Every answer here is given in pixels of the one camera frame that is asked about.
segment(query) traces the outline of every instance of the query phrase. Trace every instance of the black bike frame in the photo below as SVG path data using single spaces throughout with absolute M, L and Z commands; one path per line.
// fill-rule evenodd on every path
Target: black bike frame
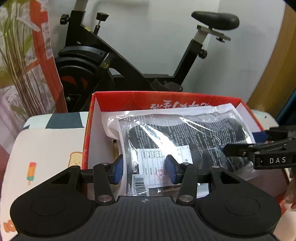
M 115 49 L 82 24 L 84 13 L 85 11 L 77 10 L 71 12 L 65 47 L 83 45 L 111 53 L 114 58 L 110 68 L 121 74 L 113 76 L 116 90 L 150 90 L 150 83 L 154 79 L 161 83 L 172 81 L 181 85 L 202 49 L 202 44 L 192 39 L 173 76 L 166 74 L 142 74 Z

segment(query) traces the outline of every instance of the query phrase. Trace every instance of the paper document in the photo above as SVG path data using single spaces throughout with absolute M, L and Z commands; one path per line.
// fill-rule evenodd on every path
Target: paper document
M 178 163 L 193 164 L 189 145 L 177 146 L 177 152 L 172 155 Z M 165 158 L 160 148 L 137 149 L 139 173 L 143 174 L 148 188 L 165 187 L 172 185 L 165 171 Z

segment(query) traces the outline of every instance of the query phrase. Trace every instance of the green leaves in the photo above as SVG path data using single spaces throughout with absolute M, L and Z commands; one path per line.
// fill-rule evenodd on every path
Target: green leaves
M 6 34 L 8 32 L 8 30 L 10 28 L 10 24 L 11 24 L 11 20 L 10 20 L 10 18 L 7 18 L 4 26 L 2 27 L 4 34 Z
M 30 0 L 17 0 L 17 3 L 21 5 L 25 4 L 26 2 L 30 2 Z
M 10 108 L 12 111 L 16 112 L 21 117 L 27 115 L 25 108 L 22 106 L 17 106 L 17 105 L 11 104 Z
M 32 45 L 32 39 L 33 39 L 33 35 L 30 34 L 24 42 L 24 56 L 26 56 L 26 54 L 28 53 L 28 51 Z
M 7 0 L 2 6 L 5 7 L 7 10 L 11 9 L 11 6 L 15 1 L 16 0 Z
M 0 88 L 4 88 L 13 84 L 14 82 L 7 70 L 5 68 L 0 68 Z

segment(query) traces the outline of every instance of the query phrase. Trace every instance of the label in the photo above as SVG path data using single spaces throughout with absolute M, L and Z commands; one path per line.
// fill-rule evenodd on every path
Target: label
M 149 190 L 142 174 L 133 174 L 131 183 L 133 196 L 149 197 Z
M 102 65 L 101 65 L 101 67 L 102 67 L 103 69 L 108 69 L 108 68 L 109 68 L 109 64 L 103 62 Z
M 91 32 L 91 30 L 88 27 L 84 27 L 88 32 Z
M 167 153 L 160 148 L 137 149 L 139 173 L 143 175 L 148 188 L 166 187 L 173 185 L 165 171 L 165 158 L 171 154 L 178 163 L 193 164 L 189 145 L 177 146 Z
M 290 156 L 276 156 L 273 157 L 267 156 L 263 158 L 261 164 L 264 166 L 280 166 L 280 165 L 289 165 L 292 164 L 292 158 Z

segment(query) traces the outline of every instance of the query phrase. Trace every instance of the red stamp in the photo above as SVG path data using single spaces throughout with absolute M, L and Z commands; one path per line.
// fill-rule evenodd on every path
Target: red stamp
M 165 179 L 165 171 L 163 169 L 158 169 L 154 175 L 159 181 L 163 181 Z

